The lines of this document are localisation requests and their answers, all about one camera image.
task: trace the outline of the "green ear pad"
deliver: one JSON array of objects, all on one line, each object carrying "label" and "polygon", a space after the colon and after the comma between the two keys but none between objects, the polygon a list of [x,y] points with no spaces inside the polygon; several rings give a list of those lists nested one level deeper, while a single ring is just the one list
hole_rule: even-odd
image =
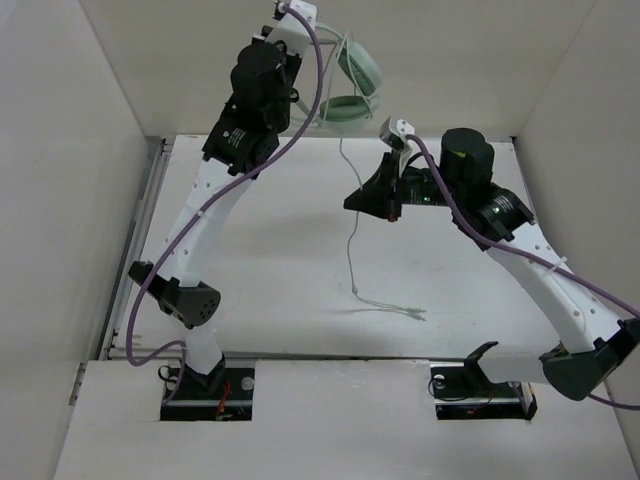
[{"label": "green ear pad", "polygon": [[320,104],[319,117],[327,122],[348,122],[365,117],[369,113],[367,102],[353,95],[331,98]]},{"label": "green ear pad", "polygon": [[[351,79],[362,91],[365,97],[373,95],[382,85],[382,72],[371,55],[359,43],[349,44],[349,57],[351,58]],[[338,58],[338,65],[347,78],[351,78],[347,51],[344,49]]]}]

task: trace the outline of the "purple cable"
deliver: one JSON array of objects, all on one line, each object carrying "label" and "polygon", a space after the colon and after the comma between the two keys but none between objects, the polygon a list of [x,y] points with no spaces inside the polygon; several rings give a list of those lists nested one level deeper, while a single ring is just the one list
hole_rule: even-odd
[{"label": "purple cable", "polygon": [[133,353],[133,329],[134,329],[134,326],[135,326],[136,316],[138,315],[138,310],[140,309],[140,305],[142,304],[142,300],[144,299],[144,294],[149,289],[149,285],[151,284],[151,280],[156,276],[156,274],[158,273],[158,270],[160,270],[160,267],[162,267],[162,265],[167,260],[167,258],[169,258],[169,256],[171,255],[171,252],[177,248],[177,246],[180,244],[182,239],[187,235],[187,233],[189,233],[189,231],[193,228],[193,226],[196,223],[198,223],[198,221],[200,220],[200,215],[201,215],[200,212],[206,212],[211,207],[211,205],[213,205],[216,201],[218,201],[222,196],[224,196],[227,193],[229,193],[231,190],[236,188],[241,183],[246,182],[247,180],[255,177],[258,173],[262,172],[266,168],[269,168],[276,161],[278,161],[285,153],[287,153],[291,149],[291,147],[293,147],[293,145],[295,145],[295,143],[300,139],[300,137],[302,137],[302,135],[305,132],[305,130],[307,129],[307,127],[313,121],[313,118],[314,118],[316,112],[318,111],[318,107],[320,106],[320,99],[322,98],[322,88],[323,88],[323,86],[322,86],[323,65],[322,65],[322,52],[320,51],[320,41],[318,40],[318,37],[317,37],[316,33],[314,32],[313,28],[311,28],[311,25],[309,25],[309,23],[307,22],[307,20],[305,19],[304,16],[302,16],[296,10],[293,10],[292,8],[290,8],[289,5],[287,5],[287,4],[282,4],[282,5],[283,5],[285,13],[290,13],[293,17],[295,17],[296,20],[298,20],[302,24],[304,29],[307,31],[307,33],[309,34],[309,37],[311,37],[311,42],[313,43],[313,49],[315,50],[317,79],[318,79],[317,80],[318,83],[317,83],[317,88],[316,88],[316,95],[315,95],[315,98],[313,99],[313,105],[311,106],[311,111],[309,113],[309,116],[304,121],[304,123],[300,126],[300,129],[293,135],[293,137],[291,137],[291,140],[289,140],[284,147],[282,147],[278,152],[276,152],[265,163],[263,163],[262,165],[254,168],[253,170],[251,170],[250,172],[244,174],[243,176],[238,177],[233,182],[231,182],[228,185],[226,185],[225,187],[221,188],[209,200],[207,200],[200,207],[200,210],[198,212],[196,212],[196,214],[191,218],[191,220],[189,220],[189,222],[184,226],[184,228],[180,231],[180,233],[178,233],[178,235],[176,235],[176,237],[169,244],[169,246],[167,247],[165,252],[162,255],[160,255],[160,258],[158,259],[156,264],[153,266],[153,268],[151,269],[151,271],[149,272],[149,274],[145,278],[144,282],[142,282],[142,285],[140,285],[140,290],[138,291],[138,295],[136,296],[136,299],[133,302],[133,307],[131,308],[131,314],[129,315],[129,325],[127,326],[127,336],[126,336],[126,342],[125,342],[125,344],[126,344],[126,352],[127,352],[127,360],[134,367],[141,367],[142,365],[144,365],[144,364],[150,362],[151,360],[157,358],[162,352],[168,350],[171,347],[179,346],[180,349],[181,349],[180,370],[179,370],[179,373],[178,373],[178,378],[176,379],[176,385],[175,385],[173,391],[171,392],[171,394],[169,395],[169,397],[167,397],[167,399],[163,403],[169,402],[174,397],[176,392],[178,391],[178,386],[180,385],[180,382],[182,381],[182,377],[184,375],[184,369],[185,369],[186,360],[187,360],[187,349],[186,349],[185,343],[182,340],[174,340],[172,342],[167,343],[166,345],[163,345],[162,347],[158,348],[157,350],[151,352],[146,357],[136,357],[136,356],[134,356],[134,353]]},{"label": "purple cable", "polygon": [[[413,142],[415,142],[418,145],[418,148],[420,148],[420,151],[422,152],[422,155],[424,156],[425,160],[427,161],[427,164],[429,165],[429,170],[431,170],[431,173],[433,174],[433,178],[435,179],[436,184],[438,185],[438,189],[440,190],[440,192],[442,192],[442,196],[444,197],[445,201],[447,202],[447,205],[449,205],[449,208],[451,209],[451,213],[453,214],[453,217],[462,226],[462,228],[464,228],[464,230],[471,236],[471,238],[473,238],[477,242],[480,242],[480,243],[482,243],[482,244],[484,244],[484,245],[486,245],[488,247],[496,248],[498,250],[502,250],[503,252],[511,253],[513,255],[519,255],[521,257],[527,258],[527,259],[531,260],[532,262],[535,262],[535,263],[537,263],[539,265],[542,265],[542,266],[544,266],[546,268],[549,268],[549,269],[553,268],[554,272],[557,273],[558,275],[562,275],[563,277],[568,278],[569,280],[571,280],[571,281],[573,281],[573,282],[575,282],[575,283],[577,283],[579,285],[582,285],[583,287],[587,288],[588,290],[591,290],[592,292],[597,293],[601,297],[606,298],[611,303],[613,303],[613,304],[617,305],[618,307],[622,308],[623,310],[629,312],[635,318],[640,318],[640,311],[639,310],[636,310],[631,305],[629,305],[626,302],[624,302],[623,300],[615,297],[614,295],[610,294],[609,292],[606,292],[605,290],[601,289],[597,285],[594,285],[593,283],[589,282],[588,280],[585,280],[584,278],[579,277],[578,275],[576,275],[574,273],[571,273],[571,272],[568,272],[566,270],[563,270],[562,268],[555,268],[556,266],[554,264],[552,264],[551,262],[546,261],[543,258],[538,257],[537,255],[534,255],[533,253],[529,253],[529,252],[526,252],[524,250],[520,250],[519,248],[514,248],[514,247],[510,247],[508,245],[503,245],[501,243],[494,242],[493,240],[489,240],[485,236],[480,235],[471,226],[471,224],[469,224],[469,222],[467,222],[467,220],[464,218],[464,215],[462,215],[462,212],[460,211],[460,209],[456,205],[456,202],[453,199],[453,196],[451,195],[451,192],[449,192],[449,189],[447,188],[447,185],[445,184],[444,180],[442,179],[442,176],[440,175],[440,171],[438,170],[438,167],[436,165],[435,160],[433,159],[433,157],[429,153],[429,150],[427,149],[427,146],[422,141],[422,139],[420,137],[416,136],[416,135],[407,135],[407,139],[408,140],[412,140]],[[640,411],[640,405],[634,406],[634,405],[619,404],[619,403],[615,403],[615,402],[606,400],[604,398],[600,398],[600,397],[598,397],[596,395],[593,395],[593,394],[589,395],[589,398],[591,398],[592,400],[596,400],[597,402],[604,403],[605,405],[610,405],[610,406],[615,407],[615,408],[620,408],[620,409],[625,409],[625,410],[638,410],[638,411]]]}]

